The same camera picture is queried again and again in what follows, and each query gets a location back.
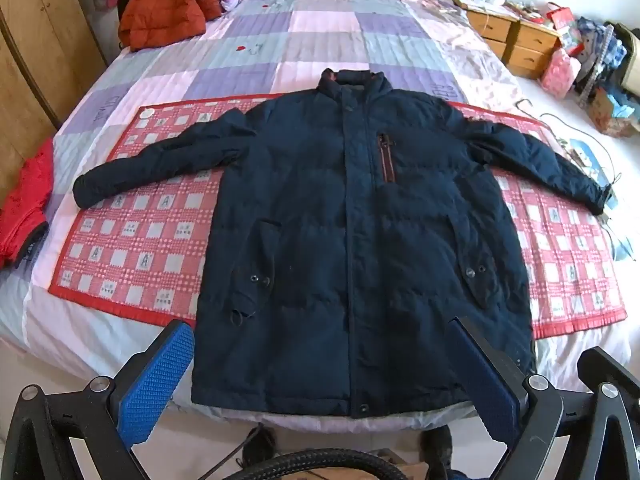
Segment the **navy blue padded jacket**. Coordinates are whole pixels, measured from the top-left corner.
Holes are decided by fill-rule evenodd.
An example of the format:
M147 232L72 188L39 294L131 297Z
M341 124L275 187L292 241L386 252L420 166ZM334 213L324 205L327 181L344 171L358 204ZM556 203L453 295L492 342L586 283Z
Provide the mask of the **navy blue padded jacket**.
M465 400L446 327L465 316L535 368L528 273L492 173L602 214L611 191L547 144L383 74L229 110L80 176L88 208L142 185L224 175L195 322L191 399L353 418Z

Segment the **red checkered blanket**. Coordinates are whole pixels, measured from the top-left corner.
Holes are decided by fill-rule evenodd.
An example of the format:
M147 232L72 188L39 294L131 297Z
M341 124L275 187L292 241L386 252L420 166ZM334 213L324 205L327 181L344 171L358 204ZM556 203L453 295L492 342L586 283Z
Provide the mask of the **red checkered blanket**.
M229 110L248 112L262 96L143 107L111 158L136 156L184 129ZM540 125L507 114L450 103L465 118L496 122L546 144ZM492 172L518 231L528 273L529 307L537 339L621 321L608 242L582 204L501 168ZM83 306L129 318L148 312L150 324L194 323L210 228L224 172L213 168L142 185L78 212L54 268L50 289Z

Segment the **red garment at bedside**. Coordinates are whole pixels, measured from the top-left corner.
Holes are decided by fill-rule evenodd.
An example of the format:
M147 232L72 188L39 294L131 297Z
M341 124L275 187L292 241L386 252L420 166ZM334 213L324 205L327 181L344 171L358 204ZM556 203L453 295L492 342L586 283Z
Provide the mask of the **red garment at bedside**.
M53 190L53 141L47 139L24 162L16 187L1 208L1 267L18 266L46 234Z

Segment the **pink red gift bag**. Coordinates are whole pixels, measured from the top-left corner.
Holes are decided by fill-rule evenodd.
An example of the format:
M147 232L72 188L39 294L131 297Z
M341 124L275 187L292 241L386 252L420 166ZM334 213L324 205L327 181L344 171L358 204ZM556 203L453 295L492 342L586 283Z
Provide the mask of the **pink red gift bag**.
M578 59L569 56L564 49L556 50L540 78L540 85L555 99L562 100L572 88L581 67Z

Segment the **clutter pile of bags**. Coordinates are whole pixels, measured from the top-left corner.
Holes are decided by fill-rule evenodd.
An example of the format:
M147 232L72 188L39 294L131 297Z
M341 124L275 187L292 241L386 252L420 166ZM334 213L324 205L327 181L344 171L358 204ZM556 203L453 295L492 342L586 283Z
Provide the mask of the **clutter pile of bags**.
M558 50L582 64L570 90L577 92L578 104L596 129L612 138L638 133L638 92L626 89L624 78L616 75L630 66L637 53L630 31L620 24L578 18L566 6L553 3L546 18L560 35Z

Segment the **wooden wardrobe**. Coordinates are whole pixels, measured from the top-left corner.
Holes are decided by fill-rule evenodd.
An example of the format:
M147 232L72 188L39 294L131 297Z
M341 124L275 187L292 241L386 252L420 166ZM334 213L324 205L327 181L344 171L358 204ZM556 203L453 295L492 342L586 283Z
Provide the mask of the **wooden wardrobe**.
M1 196L106 69L79 0L1 0Z

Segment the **wooden nightstand drawers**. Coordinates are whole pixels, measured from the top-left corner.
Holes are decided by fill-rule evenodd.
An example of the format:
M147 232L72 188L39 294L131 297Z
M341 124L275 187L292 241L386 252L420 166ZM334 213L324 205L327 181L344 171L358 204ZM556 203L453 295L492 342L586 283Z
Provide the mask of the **wooden nightstand drawers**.
M542 25L481 10L469 9L466 17L517 77L539 79L560 46L559 35Z

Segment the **purple pink patchwork bed quilt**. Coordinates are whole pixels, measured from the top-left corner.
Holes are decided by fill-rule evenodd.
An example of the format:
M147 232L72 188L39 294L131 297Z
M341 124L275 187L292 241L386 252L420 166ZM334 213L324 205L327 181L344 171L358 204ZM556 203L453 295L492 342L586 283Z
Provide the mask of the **purple pink patchwork bed quilt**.
M393 87L510 112L518 80L447 0L244 0L204 35L124 52L54 139L49 238L1 275L1 342L78 377L111 373L156 334L129 318L51 295L75 214L70 188L102 162L142 107L314 87L328 67L383 73Z

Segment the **orange red puffer jacket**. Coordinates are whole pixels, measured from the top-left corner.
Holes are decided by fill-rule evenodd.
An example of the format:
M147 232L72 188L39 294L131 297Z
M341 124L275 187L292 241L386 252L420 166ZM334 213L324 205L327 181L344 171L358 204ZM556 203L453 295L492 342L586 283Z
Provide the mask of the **orange red puffer jacket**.
M219 0L129 0L118 38L131 51L166 47L203 35L221 15Z

